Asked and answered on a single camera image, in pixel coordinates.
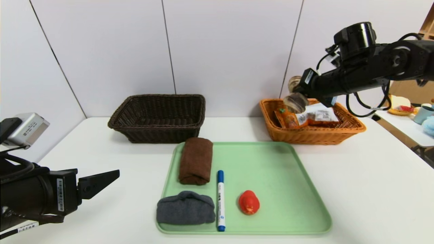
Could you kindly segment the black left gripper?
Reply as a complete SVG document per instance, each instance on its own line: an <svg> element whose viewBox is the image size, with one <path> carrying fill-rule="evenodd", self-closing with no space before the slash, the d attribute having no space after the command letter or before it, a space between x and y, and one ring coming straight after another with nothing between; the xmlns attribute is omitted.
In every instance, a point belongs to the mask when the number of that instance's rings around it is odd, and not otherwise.
<svg viewBox="0 0 434 244"><path fill-rule="evenodd" d="M77 210L81 200L89 200L117 180L119 170L78 179L77 169L38 169L1 186L1 206L19 214L65 216Z"/></svg>

